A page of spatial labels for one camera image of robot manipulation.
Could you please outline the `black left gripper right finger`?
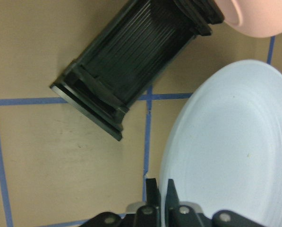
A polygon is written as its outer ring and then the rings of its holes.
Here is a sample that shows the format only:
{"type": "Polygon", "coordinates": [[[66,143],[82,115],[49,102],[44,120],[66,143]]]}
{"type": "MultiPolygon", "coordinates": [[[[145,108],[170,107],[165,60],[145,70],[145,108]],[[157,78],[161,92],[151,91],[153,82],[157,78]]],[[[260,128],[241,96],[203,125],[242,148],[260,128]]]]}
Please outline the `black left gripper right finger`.
{"type": "Polygon", "coordinates": [[[169,179],[166,193],[166,209],[173,210],[177,206],[179,206],[179,198],[175,188],[175,183],[173,179],[169,179]]]}

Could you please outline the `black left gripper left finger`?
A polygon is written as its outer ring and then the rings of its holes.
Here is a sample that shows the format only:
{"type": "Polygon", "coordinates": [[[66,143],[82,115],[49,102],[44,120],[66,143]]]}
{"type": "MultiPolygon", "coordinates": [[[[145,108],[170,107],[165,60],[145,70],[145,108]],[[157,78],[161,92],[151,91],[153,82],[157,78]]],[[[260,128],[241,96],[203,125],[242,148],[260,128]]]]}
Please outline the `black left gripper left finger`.
{"type": "Polygon", "coordinates": [[[161,195],[155,178],[146,179],[146,212],[151,227],[161,226],[161,195]]]}

